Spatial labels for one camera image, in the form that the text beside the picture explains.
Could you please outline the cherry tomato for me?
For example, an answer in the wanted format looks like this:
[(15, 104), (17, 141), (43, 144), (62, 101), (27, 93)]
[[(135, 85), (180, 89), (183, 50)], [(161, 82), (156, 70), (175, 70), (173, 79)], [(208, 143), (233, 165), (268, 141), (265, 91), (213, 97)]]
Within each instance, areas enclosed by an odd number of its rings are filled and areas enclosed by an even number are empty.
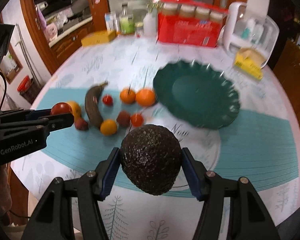
[(106, 106), (112, 106), (113, 105), (113, 98), (111, 95), (107, 94), (102, 98), (102, 102), (106, 105)]
[(144, 118), (141, 113), (135, 113), (130, 116), (130, 122), (134, 127), (140, 127), (144, 123)]
[(58, 115), (58, 114), (65, 114), (65, 113), (71, 113), (72, 114), (72, 108), (71, 106), (66, 102), (59, 102), (55, 104), (50, 111), (51, 115)]

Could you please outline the large yellow orange with sticker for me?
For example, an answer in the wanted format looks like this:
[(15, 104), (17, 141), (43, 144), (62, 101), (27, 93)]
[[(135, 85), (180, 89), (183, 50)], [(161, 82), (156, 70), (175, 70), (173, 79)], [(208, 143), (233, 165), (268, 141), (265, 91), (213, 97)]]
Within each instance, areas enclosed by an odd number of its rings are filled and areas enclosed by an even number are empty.
[(75, 101), (67, 101), (66, 102), (72, 109), (72, 114), (74, 116), (74, 120), (76, 121), (77, 119), (81, 118), (81, 107), (80, 105), (75, 102)]

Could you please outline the red lychee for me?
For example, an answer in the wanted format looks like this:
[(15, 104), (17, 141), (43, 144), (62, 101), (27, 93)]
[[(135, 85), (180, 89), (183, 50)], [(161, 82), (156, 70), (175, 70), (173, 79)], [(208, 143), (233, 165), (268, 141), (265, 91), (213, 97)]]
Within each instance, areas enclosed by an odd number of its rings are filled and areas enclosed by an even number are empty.
[(88, 123), (83, 118), (77, 118), (74, 122), (75, 129), (79, 131), (87, 131), (89, 129)]
[(130, 126), (130, 114), (127, 111), (121, 111), (116, 121), (120, 127), (127, 128)]

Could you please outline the overripe dark banana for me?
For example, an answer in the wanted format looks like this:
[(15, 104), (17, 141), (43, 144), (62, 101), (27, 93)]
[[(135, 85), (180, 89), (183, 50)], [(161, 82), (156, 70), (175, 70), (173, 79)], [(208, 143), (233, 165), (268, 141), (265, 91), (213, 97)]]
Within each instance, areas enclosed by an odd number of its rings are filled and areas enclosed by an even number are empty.
[(90, 123), (96, 128), (100, 129), (103, 122), (102, 115), (98, 109), (98, 101), (104, 90), (108, 85), (108, 82), (105, 81), (102, 84), (95, 85), (90, 87), (85, 95), (85, 111), (89, 118)]

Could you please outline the small yellow orange kumquat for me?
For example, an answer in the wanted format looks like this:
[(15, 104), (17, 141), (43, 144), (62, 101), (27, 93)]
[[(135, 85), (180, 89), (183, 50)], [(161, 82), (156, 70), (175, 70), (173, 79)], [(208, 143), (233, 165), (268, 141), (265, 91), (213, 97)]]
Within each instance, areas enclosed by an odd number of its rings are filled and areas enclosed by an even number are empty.
[(102, 122), (100, 132), (105, 136), (111, 136), (117, 133), (117, 123), (112, 119), (107, 119)]

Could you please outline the dark avocado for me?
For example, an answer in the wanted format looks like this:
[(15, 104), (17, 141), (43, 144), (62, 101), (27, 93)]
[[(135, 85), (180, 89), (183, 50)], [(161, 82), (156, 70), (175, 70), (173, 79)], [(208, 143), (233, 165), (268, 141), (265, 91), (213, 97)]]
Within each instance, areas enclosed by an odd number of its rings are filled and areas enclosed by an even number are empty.
[(147, 124), (121, 143), (122, 170), (143, 192), (159, 196), (172, 188), (181, 168), (181, 146), (166, 127)]

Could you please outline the red bucket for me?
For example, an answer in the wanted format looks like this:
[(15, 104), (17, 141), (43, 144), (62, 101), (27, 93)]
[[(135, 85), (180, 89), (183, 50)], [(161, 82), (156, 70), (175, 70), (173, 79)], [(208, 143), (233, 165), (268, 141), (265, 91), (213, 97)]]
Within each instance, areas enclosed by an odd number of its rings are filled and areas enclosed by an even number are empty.
[(23, 93), (28, 90), (32, 83), (32, 79), (27, 75), (23, 78), (19, 86), (17, 87), (17, 92)]

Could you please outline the patterned tablecloth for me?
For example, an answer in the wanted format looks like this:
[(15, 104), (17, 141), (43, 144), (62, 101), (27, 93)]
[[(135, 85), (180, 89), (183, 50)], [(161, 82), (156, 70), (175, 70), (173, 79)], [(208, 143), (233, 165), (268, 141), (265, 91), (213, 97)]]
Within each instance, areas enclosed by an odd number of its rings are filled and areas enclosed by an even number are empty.
[[(207, 170), (237, 181), (247, 177), (256, 189), (275, 225), (300, 208), (300, 129), (282, 86), (269, 67), (261, 81), (232, 66), (233, 59), (222, 48), (162, 44), (155, 39), (123, 37), (108, 44), (81, 48), (51, 77), (32, 108), (52, 108), (73, 100), (82, 108), (89, 88), (108, 82), (98, 109), (104, 120), (116, 121), (121, 111), (141, 114), (144, 125), (169, 130), (181, 148)], [(124, 104), (121, 90), (161, 87), (176, 81), (177, 88), (161, 89), (170, 101), (181, 96), (183, 105), (207, 108), (195, 103), (198, 96), (215, 96), (221, 88), (227, 99), (240, 104), (238, 116), (225, 127), (195, 127), (176, 118), (161, 103), (141, 107)], [(52, 179), (80, 178), (107, 159), (114, 147), (136, 129), (121, 128), (111, 136), (89, 125), (88, 131), (72, 126), (52, 132), (47, 147), (12, 164), (27, 189), (39, 199)], [(98, 203), (109, 239), (192, 239), (203, 202), (191, 194), (180, 168), (171, 189), (159, 196), (143, 192), (119, 168), (111, 193)]]

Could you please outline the round mandarin orange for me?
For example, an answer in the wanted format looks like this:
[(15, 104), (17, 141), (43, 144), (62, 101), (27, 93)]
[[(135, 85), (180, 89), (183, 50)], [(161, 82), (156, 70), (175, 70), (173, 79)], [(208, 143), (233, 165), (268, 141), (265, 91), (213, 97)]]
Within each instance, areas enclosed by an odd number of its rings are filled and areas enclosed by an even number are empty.
[(155, 92), (152, 89), (140, 89), (135, 96), (136, 102), (142, 107), (152, 106), (156, 101)]

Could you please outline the dark green scalloped plate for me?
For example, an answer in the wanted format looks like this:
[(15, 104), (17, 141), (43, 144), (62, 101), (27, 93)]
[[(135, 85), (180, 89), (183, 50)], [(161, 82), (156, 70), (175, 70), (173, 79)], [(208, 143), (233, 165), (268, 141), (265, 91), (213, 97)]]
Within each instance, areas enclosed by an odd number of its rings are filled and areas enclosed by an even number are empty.
[(197, 128), (229, 126), (240, 111), (233, 82), (211, 64), (169, 62), (153, 78), (157, 100), (177, 119)]

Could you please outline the clear bottle green label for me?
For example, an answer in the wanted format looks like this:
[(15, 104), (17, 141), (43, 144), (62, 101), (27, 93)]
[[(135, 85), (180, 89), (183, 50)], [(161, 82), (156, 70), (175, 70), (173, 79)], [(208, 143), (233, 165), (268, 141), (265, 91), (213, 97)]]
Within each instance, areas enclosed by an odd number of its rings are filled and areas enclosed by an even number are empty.
[(119, 22), (121, 34), (130, 35), (134, 33), (134, 17), (133, 14), (128, 11), (128, 3), (122, 3)]

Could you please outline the small glass jar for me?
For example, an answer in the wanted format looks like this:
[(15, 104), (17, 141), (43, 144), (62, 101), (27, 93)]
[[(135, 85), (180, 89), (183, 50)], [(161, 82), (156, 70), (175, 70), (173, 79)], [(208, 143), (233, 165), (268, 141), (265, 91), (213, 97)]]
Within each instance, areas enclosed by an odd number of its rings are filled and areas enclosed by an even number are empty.
[(135, 23), (135, 35), (136, 37), (141, 37), (143, 35), (143, 22)]

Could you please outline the yellow tissue pack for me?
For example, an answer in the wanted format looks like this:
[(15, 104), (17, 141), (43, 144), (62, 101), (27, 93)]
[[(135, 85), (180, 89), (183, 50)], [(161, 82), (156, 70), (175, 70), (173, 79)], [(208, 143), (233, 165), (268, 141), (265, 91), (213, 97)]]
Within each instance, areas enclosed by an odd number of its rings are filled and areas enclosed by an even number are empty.
[(257, 81), (262, 80), (262, 66), (266, 58), (252, 48), (241, 48), (235, 56), (234, 66)]

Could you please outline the white squeeze wash bottle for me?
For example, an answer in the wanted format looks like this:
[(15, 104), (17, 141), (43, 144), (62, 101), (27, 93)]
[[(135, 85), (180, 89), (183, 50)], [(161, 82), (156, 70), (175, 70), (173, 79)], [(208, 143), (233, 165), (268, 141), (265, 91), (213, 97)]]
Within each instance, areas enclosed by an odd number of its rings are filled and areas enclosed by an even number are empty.
[(157, 17), (153, 12), (148, 12), (143, 19), (143, 33), (146, 37), (156, 37)]

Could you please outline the red paper cup package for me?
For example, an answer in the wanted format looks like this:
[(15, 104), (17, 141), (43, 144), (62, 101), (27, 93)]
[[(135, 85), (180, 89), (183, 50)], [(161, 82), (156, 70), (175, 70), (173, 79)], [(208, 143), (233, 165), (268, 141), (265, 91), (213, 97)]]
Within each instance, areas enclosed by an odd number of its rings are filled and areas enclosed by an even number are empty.
[(228, 11), (194, 0), (159, 0), (158, 41), (200, 47), (217, 46)]

